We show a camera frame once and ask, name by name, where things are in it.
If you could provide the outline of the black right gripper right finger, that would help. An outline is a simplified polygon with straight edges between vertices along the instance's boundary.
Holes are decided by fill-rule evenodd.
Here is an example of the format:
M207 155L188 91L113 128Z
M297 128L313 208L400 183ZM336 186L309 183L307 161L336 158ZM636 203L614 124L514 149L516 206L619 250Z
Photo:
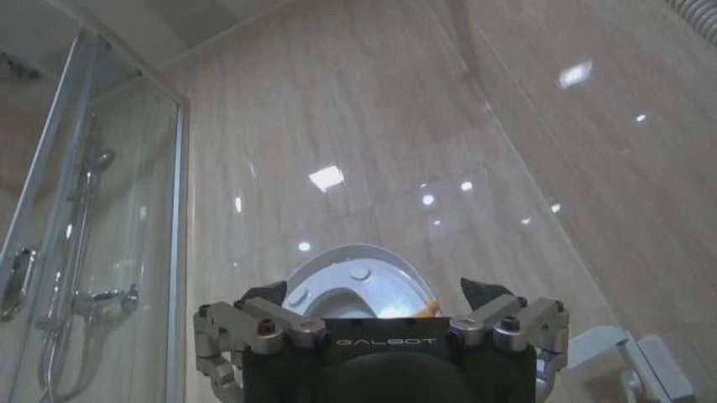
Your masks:
M543 402L567 366L568 311L562 301L528 301L507 288L462 278L471 312L448 319L447 337L478 374L482 402Z

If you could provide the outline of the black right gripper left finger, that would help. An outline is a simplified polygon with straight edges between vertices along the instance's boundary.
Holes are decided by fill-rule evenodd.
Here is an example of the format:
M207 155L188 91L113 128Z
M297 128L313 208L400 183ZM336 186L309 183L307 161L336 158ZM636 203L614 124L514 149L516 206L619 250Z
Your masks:
M284 309L285 293L287 283L275 282L251 289L233 303L201 305L193 315L196 369L221 402L245 400L236 374L247 350L275 355L285 346L317 350L323 345L324 321Z

